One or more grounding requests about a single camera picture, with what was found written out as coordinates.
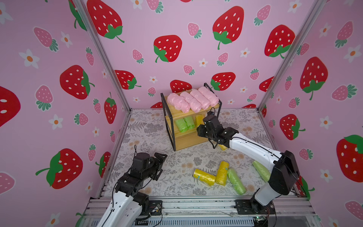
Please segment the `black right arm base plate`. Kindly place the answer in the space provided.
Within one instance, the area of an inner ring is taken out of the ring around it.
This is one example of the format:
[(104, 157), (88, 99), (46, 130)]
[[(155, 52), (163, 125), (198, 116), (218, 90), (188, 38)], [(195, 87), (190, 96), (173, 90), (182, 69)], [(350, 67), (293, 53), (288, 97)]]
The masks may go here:
[(275, 206), (273, 201), (268, 205), (262, 206), (258, 202), (251, 202), (251, 200), (235, 200), (234, 208), (237, 210), (239, 215), (268, 215), (276, 214)]

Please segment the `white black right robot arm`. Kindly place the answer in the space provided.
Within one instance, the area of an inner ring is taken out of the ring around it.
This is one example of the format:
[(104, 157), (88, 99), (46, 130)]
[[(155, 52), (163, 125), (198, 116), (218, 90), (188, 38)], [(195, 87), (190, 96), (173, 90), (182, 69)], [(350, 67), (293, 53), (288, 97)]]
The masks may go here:
[(280, 152), (248, 139), (238, 130), (224, 128), (213, 111), (209, 111), (203, 119), (204, 124), (197, 128), (199, 137), (210, 143), (216, 142), (242, 152), (262, 164), (271, 173), (270, 179), (250, 199), (253, 213), (265, 209), (274, 199), (288, 195), (300, 176), (296, 158), (290, 151)]

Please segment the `three-tier wooden shelf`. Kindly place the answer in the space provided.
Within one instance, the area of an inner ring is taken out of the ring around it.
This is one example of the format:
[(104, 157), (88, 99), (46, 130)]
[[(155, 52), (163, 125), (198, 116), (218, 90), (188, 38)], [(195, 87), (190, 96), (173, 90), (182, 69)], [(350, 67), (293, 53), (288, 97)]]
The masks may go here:
[(200, 111), (194, 112), (190, 109), (189, 112), (184, 113), (175, 109), (173, 105), (167, 102), (167, 99), (168, 96), (161, 94), (166, 131), (173, 150), (178, 151), (207, 142), (207, 138), (198, 136), (197, 127), (209, 111), (219, 117), (222, 102), (219, 100), (215, 106), (206, 110), (200, 109)]

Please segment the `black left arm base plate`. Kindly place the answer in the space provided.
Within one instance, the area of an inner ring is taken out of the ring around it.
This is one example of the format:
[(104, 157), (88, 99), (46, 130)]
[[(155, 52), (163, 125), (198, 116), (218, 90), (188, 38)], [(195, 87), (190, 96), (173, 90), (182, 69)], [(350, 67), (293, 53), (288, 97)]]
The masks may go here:
[(144, 202), (141, 205), (141, 214), (140, 216), (161, 216), (162, 214), (162, 200), (151, 200)]

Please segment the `pink trash bag roll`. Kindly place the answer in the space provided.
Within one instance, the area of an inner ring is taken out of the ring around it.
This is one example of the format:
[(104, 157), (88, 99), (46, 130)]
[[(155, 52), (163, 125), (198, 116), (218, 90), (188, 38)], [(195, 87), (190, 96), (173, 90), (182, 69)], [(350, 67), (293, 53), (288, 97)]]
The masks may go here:
[(197, 89), (192, 89), (190, 94), (201, 103), (202, 109), (207, 110), (210, 107), (210, 101), (203, 96)]
[(179, 96), (176, 93), (171, 93), (167, 97), (168, 104), (174, 106), (176, 110), (180, 110), (183, 113), (188, 113), (190, 111), (190, 105), (185, 101), (182, 96)]
[(198, 91), (210, 102), (211, 107), (214, 107), (218, 104), (219, 98), (208, 88), (200, 87)]
[(180, 94), (180, 96), (183, 97), (185, 101), (190, 105), (190, 108), (193, 112), (197, 113), (202, 109), (201, 103), (190, 93), (184, 91)]

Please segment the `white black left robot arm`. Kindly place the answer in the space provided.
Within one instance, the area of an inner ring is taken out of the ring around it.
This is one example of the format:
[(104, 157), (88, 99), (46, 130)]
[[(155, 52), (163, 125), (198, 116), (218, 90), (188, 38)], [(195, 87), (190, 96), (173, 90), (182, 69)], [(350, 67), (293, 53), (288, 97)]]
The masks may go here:
[(137, 153), (130, 169), (117, 181), (111, 202), (98, 223), (99, 227), (131, 227), (159, 213), (162, 203), (151, 205), (149, 196), (141, 193), (145, 180), (157, 181), (163, 172), (166, 154)]

